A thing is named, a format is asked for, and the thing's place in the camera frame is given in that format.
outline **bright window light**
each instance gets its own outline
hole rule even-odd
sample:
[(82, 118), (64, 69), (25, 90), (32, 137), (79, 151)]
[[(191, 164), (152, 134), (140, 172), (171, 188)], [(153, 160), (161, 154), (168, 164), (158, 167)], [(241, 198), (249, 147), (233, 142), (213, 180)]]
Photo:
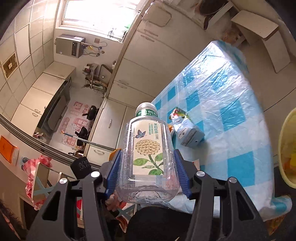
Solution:
[(62, 25), (98, 32), (121, 41), (139, 14), (142, 0), (69, 0)]

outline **blue and white checkered tablecloth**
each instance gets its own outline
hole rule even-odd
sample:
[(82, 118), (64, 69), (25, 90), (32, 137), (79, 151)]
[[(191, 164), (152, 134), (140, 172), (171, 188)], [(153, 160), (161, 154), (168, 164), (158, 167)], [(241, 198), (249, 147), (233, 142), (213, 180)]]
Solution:
[[(264, 220), (290, 211), (289, 197), (274, 197), (271, 145), (263, 112), (247, 80), (243, 54), (222, 41), (211, 42), (152, 102), (161, 119), (178, 106), (205, 133), (197, 148), (180, 145), (183, 158), (199, 159), (211, 177), (236, 177)], [(194, 200), (178, 194), (166, 206), (192, 213)], [(219, 215), (215, 198), (214, 216)]]

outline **white cabinet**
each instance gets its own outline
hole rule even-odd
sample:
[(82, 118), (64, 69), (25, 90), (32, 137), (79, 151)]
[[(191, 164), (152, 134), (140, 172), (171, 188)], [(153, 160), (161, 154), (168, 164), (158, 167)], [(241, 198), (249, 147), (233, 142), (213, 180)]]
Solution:
[(120, 130), (120, 134), (119, 134), (119, 138), (118, 138), (118, 142), (117, 142), (117, 147), (116, 148), (124, 148), (124, 137), (126, 135), (126, 125), (127, 123), (130, 122), (130, 120), (132, 118), (135, 117), (135, 113), (136, 112), (136, 109), (133, 109), (133, 108), (130, 108), (130, 107), (127, 107), (126, 108), (126, 112), (124, 114), (124, 118), (123, 118), (123, 122), (122, 122), (122, 125), (121, 125), (121, 130)]
[(65, 80), (52, 76), (50, 74), (42, 73), (39, 78), (32, 85), (35, 89), (41, 90), (51, 95), (55, 95)]
[(40, 118), (40, 114), (20, 104), (13, 115), (11, 123), (28, 135), (33, 136)]
[(90, 163), (101, 166), (104, 162), (109, 161), (110, 154), (109, 151), (90, 146), (86, 157)]
[(150, 95), (127, 85), (123, 85), (117, 81), (113, 82), (108, 98), (117, 100), (134, 108), (137, 108), (138, 105), (143, 102), (151, 102), (154, 99), (154, 97)]
[(123, 56), (172, 81), (189, 63), (189, 59), (150, 36), (136, 31)]
[(46, 68), (46, 70), (43, 71), (43, 73), (50, 74), (65, 80), (69, 75), (72, 75), (75, 72), (75, 69), (76, 68), (71, 65), (54, 61)]
[(116, 72), (115, 81), (156, 97), (172, 79), (155, 73), (141, 65), (123, 58)]
[(21, 104), (42, 115), (52, 98), (53, 95), (31, 87), (23, 98)]
[(91, 141), (115, 149), (125, 111), (125, 105), (107, 100)]
[(147, 34), (152, 39), (165, 43), (190, 61), (193, 60), (212, 39), (187, 16), (165, 4), (161, 4), (161, 8), (172, 15), (172, 18), (164, 27), (158, 27), (149, 21), (142, 20), (137, 30)]

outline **blue gripper pad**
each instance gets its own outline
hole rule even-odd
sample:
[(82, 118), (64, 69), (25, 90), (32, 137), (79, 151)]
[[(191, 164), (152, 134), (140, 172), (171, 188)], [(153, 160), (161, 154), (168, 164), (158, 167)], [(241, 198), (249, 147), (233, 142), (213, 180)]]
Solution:
[(182, 192), (187, 196), (188, 199), (190, 199), (192, 195), (192, 192), (190, 190), (190, 180), (183, 167), (182, 160), (180, 159), (176, 150), (174, 150), (174, 157), (175, 157), (177, 172), (179, 176), (179, 183), (182, 188)]
[(109, 172), (109, 175), (107, 177), (107, 187), (105, 194), (107, 195), (107, 198), (110, 197), (114, 193), (116, 182), (117, 182), (117, 176), (118, 176), (118, 168), (121, 161), (121, 150), (115, 157), (115, 161), (113, 163), (113, 166)]

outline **silver bolt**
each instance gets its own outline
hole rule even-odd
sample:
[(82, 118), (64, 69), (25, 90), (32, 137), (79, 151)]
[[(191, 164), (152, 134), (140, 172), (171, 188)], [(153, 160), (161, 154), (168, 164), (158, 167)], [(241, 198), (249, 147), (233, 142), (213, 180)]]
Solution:
[(100, 175), (100, 173), (97, 172), (97, 171), (94, 171), (94, 172), (91, 173), (92, 177), (98, 177), (99, 175)]
[(197, 171), (196, 175), (199, 176), (199, 177), (204, 177), (205, 173), (203, 171)]
[(62, 178), (59, 182), (60, 182), (60, 184), (65, 184), (67, 181), (68, 181), (68, 179)]
[(229, 181), (231, 183), (236, 183), (237, 182), (237, 179), (235, 177), (231, 177), (231, 178), (229, 178)]

